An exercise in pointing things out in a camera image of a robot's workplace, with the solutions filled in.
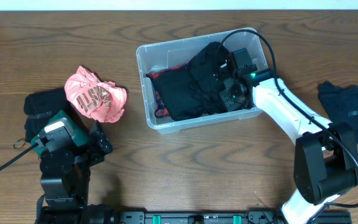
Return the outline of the green taped cloth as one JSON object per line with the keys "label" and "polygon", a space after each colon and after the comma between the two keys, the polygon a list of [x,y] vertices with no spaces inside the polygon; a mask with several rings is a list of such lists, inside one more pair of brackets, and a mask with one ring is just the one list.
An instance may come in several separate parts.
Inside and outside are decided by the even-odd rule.
{"label": "green taped cloth", "polygon": [[90,138],[88,135],[80,128],[79,125],[64,111],[60,110],[57,114],[52,116],[46,124],[42,127],[38,133],[30,139],[31,145],[35,145],[36,140],[40,139],[42,136],[49,133],[52,128],[60,128],[62,125],[67,126],[66,130],[71,136],[73,142],[77,146],[83,146],[89,142]]}

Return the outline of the large black cloth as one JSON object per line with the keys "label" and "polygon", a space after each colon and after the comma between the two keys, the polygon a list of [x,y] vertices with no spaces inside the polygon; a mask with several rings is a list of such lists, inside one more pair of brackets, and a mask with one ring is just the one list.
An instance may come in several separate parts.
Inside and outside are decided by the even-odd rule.
{"label": "large black cloth", "polygon": [[225,62],[228,54],[219,42],[211,42],[185,63],[185,69],[164,73],[151,81],[172,120],[227,112],[219,96],[224,89],[223,75],[218,75],[216,68]]}

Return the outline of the pink printed t-shirt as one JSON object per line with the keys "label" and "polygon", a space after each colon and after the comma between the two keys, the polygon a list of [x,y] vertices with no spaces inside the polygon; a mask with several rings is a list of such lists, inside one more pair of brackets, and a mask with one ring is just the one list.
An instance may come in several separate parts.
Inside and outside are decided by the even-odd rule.
{"label": "pink printed t-shirt", "polygon": [[115,123],[125,112],[127,91],[115,82],[103,82],[80,66],[65,83],[67,100],[87,118],[100,123]]}

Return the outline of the black taped cloth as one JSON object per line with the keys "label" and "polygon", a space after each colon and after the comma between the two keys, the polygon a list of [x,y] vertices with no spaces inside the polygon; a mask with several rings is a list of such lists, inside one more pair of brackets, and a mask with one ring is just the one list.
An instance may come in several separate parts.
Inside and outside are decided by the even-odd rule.
{"label": "black taped cloth", "polygon": [[24,125],[25,141],[31,140],[47,125],[59,111],[68,112],[70,103],[64,88],[33,93],[25,98],[24,113],[27,119]]}

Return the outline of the clear plastic storage container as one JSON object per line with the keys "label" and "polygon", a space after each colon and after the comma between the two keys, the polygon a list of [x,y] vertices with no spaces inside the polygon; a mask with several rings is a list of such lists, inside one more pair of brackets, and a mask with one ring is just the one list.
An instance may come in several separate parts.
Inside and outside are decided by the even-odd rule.
{"label": "clear plastic storage container", "polygon": [[250,110],[237,110],[212,115],[204,114],[199,118],[184,121],[174,121],[169,117],[156,118],[154,115],[157,109],[157,100],[152,82],[146,77],[146,74],[184,64],[190,61],[203,47],[211,42],[222,41],[225,36],[230,33],[230,31],[218,32],[186,39],[141,45],[138,47],[136,50],[136,58],[142,87],[146,122],[150,128],[157,130],[160,134],[165,134],[235,119],[249,119],[263,113],[261,109],[254,107]]}

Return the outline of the red plaid flannel cloth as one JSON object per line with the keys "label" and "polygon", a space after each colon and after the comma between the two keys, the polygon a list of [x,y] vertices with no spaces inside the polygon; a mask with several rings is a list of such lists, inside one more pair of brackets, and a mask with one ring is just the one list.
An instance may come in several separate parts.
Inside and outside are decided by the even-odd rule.
{"label": "red plaid flannel cloth", "polygon": [[[171,67],[171,68],[166,68],[166,69],[159,70],[159,71],[149,72],[148,74],[146,74],[146,77],[149,78],[151,81],[153,81],[154,79],[158,78],[159,76],[163,75],[164,73],[174,72],[177,70],[183,70],[185,68],[186,68],[186,64],[178,65],[176,67]],[[154,93],[155,93],[155,99],[156,99],[156,104],[157,104],[157,109],[154,111],[155,117],[156,118],[164,118],[164,117],[170,116],[169,112],[168,112],[164,102],[162,101],[160,94],[156,88],[154,88]]]}

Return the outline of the dark navy taped cloth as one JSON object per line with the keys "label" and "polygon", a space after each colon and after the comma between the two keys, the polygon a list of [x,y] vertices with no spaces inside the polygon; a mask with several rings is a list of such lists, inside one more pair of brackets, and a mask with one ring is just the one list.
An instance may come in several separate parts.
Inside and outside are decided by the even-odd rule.
{"label": "dark navy taped cloth", "polygon": [[318,86],[318,100],[334,124],[353,128],[358,143],[358,85],[343,88],[325,81]]}

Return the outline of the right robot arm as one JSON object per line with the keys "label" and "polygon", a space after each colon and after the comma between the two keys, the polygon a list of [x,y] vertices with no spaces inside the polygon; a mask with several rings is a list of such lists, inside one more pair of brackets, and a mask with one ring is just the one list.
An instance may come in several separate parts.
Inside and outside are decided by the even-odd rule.
{"label": "right robot arm", "polygon": [[358,186],[358,151],[352,128],[332,124],[299,100],[274,70],[259,70],[248,51],[229,53],[219,64],[220,92],[228,111],[266,112],[295,145],[296,190],[277,212],[248,213],[265,223],[351,223],[348,212],[327,212],[334,201]]}

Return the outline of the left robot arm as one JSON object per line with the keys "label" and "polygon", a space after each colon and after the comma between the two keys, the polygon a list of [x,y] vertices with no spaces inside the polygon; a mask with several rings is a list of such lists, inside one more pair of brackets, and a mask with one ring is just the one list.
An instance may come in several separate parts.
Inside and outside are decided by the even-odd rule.
{"label": "left robot arm", "polygon": [[36,223],[114,223],[118,220],[109,205],[89,205],[91,166],[112,153],[112,145],[99,122],[88,139],[77,146],[75,132],[58,121],[45,127],[40,138],[47,150],[42,153],[40,179],[44,194],[37,201]]}

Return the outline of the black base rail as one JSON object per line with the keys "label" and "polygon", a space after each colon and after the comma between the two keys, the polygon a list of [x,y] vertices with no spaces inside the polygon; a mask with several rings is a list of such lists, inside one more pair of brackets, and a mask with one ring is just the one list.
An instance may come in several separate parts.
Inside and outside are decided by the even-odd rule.
{"label": "black base rail", "polygon": [[110,223],[110,224],[274,224],[285,223],[274,212],[249,211],[246,213],[144,213],[113,212],[95,215],[45,214],[37,218],[37,223]]}

